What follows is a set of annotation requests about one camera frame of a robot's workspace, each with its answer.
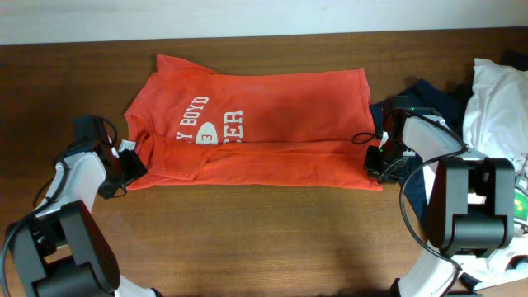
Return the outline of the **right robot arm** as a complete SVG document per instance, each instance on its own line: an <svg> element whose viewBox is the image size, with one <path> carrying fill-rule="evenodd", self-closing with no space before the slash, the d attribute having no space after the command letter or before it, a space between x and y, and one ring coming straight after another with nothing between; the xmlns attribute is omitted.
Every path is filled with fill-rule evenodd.
<svg viewBox="0 0 528 297"><path fill-rule="evenodd" d="M413 155L434 172L427 201L427 241L408 232L422 247L416 264L394 280L392 296L447 296L465 268L507 248L514 238L514 167L505 158L490 158L468 146L432 107L415 106L409 97L379 104L382 121L373 133L380 145L369 146L364 169L379 183L400 183L403 221L405 191L411 181L397 172Z"/></svg>

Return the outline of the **red soccer t-shirt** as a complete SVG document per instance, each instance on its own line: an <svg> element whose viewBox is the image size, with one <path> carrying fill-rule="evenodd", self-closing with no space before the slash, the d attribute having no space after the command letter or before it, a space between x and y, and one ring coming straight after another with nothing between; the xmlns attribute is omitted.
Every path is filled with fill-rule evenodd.
<svg viewBox="0 0 528 297"><path fill-rule="evenodd" d="M379 191L363 168L371 132L363 69L237 76L160 54L125 112L152 186L328 186Z"/></svg>

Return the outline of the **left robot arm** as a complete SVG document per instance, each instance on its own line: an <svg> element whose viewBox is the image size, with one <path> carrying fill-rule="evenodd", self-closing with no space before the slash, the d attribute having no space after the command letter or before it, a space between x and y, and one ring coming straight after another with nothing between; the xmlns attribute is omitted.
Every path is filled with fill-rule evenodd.
<svg viewBox="0 0 528 297"><path fill-rule="evenodd" d="M116 148L109 120L87 115L73 129L75 140L54 160L55 176L40 188L35 208L7 228L1 256L12 258L31 297L161 297L121 275L92 217L97 196L125 196L146 167L133 149Z"/></svg>

